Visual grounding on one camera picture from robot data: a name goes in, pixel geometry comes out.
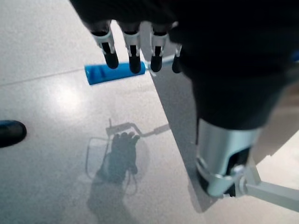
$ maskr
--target floor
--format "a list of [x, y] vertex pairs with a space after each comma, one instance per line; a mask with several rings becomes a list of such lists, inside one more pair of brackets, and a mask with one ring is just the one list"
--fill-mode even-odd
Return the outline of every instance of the floor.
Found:
[[[142, 25], [145, 59], [149, 30], [148, 23]], [[202, 192], [193, 162], [194, 102], [181, 74], [163, 68], [152, 78], [88, 86], [83, 67], [103, 62], [103, 55], [68, 1], [3, 0], [0, 33], [0, 118], [21, 120], [28, 128], [22, 143], [0, 150], [1, 223], [287, 224], [299, 219], [251, 197], [217, 201]], [[116, 47], [123, 48], [120, 39]], [[173, 51], [168, 45], [165, 55]], [[118, 53], [125, 61], [126, 51]], [[294, 173], [284, 175], [288, 169], [282, 166], [276, 175], [269, 170], [278, 161], [275, 153], [299, 130], [298, 89], [282, 99], [253, 154], [256, 162], [265, 161], [259, 164], [265, 180], [293, 188], [299, 186]], [[116, 127], [110, 128], [109, 120]], [[128, 136], [108, 144], [124, 130]], [[137, 144], [128, 144], [131, 131], [141, 136]], [[297, 142], [296, 137], [292, 147], [279, 152], [290, 153]], [[136, 162], [137, 184], [126, 174], [121, 187], [101, 185], [100, 161], [118, 145], [139, 152], [127, 158]], [[274, 159], [269, 162], [267, 155]], [[109, 178], [115, 182], [119, 175]]]

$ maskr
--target blue handle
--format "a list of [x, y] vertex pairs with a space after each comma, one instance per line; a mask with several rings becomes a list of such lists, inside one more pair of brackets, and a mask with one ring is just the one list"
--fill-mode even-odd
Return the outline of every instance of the blue handle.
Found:
[[137, 74], [131, 72], [129, 63], [120, 63], [116, 69], [111, 69], [106, 64], [85, 66], [87, 81], [90, 85], [142, 75], [145, 73], [145, 70], [143, 62], [141, 62], [141, 69]]

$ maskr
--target metal joint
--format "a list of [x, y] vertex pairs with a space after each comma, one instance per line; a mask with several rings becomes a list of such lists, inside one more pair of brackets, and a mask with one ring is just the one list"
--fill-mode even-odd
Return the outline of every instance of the metal joint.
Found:
[[106, 54], [107, 52], [105, 52], [105, 50], [103, 48], [103, 43], [108, 43], [111, 54], [115, 53], [114, 39], [113, 39], [113, 34], [112, 34], [112, 31], [110, 28], [109, 28], [109, 32], [106, 35], [104, 35], [104, 36], [93, 35], [93, 38], [95, 39], [97, 45], [102, 49], [104, 54]]
[[161, 47], [161, 51], [160, 51], [159, 56], [163, 56], [164, 46], [166, 44], [167, 37], [168, 37], [168, 34], [165, 34], [163, 36], [154, 35], [154, 31], [151, 30], [151, 33], [150, 33], [150, 46], [151, 46], [151, 53], [152, 53], [153, 56], [156, 56], [156, 54], [155, 54], [155, 48], [156, 47]]
[[139, 32], [133, 35], [125, 34], [123, 33], [123, 37], [126, 43], [126, 48], [128, 50], [128, 54], [131, 57], [132, 52], [131, 52], [131, 46], [136, 47], [136, 56], [139, 56], [140, 54], [140, 34]]

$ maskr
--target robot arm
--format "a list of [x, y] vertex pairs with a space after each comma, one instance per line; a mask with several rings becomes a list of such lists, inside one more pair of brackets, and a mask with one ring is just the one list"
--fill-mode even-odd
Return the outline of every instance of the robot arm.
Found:
[[298, 79], [285, 71], [292, 52], [299, 49], [299, 8], [262, 6], [261, 1], [244, 7], [236, 0], [217, 6], [201, 2], [200, 7], [192, 0], [71, 3], [110, 68], [118, 65], [111, 19], [122, 29], [133, 73], [140, 70], [140, 22], [152, 22], [153, 71], [161, 69], [168, 34], [178, 44], [172, 67], [192, 81], [200, 183], [211, 196], [225, 194], [243, 175], [249, 152], [283, 89]]

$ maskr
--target tile floor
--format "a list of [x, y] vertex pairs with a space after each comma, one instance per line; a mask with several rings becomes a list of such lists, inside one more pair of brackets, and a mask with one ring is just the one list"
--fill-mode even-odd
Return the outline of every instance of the tile floor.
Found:
[[[90, 87], [84, 64], [102, 63], [104, 57], [67, 0], [3, 0], [0, 33], [0, 119], [18, 119], [28, 128], [22, 143], [0, 150], [1, 224], [299, 220], [298, 213], [250, 197], [214, 202], [203, 213], [150, 75]], [[122, 49], [119, 58], [125, 61], [120, 32], [114, 37], [119, 38], [116, 48]], [[273, 117], [281, 117], [281, 124], [295, 123], [296, 99], [282, 103]], [[135, 145], [136, 184], [128, 173], [117, 188], [101, 185], [96, 176], [107, 143], [107, 154], [114, 148], [107, 136], [109, 119], [113, 126], [125, 124], [113, 133], [139, 134], [131, 123], [143, 133], [162, 130]], [[299, 143], [297, 136], [279, 152], [291, 154]], [[280, 143], [273, 141], [273, 146]], [[286, 175], [282, 165], [269, 174], [276, 161], [261, 162], [261, 175], [267, 181], [298, 186], [296, 175]], [[285, 183], [288, 177], [294, 180]]]

